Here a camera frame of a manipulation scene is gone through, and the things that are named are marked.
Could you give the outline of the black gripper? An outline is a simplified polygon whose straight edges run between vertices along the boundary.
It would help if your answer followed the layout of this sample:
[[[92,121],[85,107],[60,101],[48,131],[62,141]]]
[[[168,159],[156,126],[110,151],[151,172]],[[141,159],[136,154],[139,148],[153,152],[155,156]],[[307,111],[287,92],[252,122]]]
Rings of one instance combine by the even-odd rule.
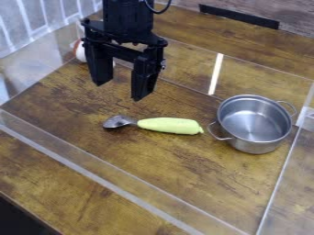
[[[82,20],[82,49],[96,86],[112,79],[112,57],[135,60],[130,72],[130,98],[140,101],[155,89],[157,75],[165,68],[163,49],[167,40],[153,32],[155,0],[101,0],[102,19]]]

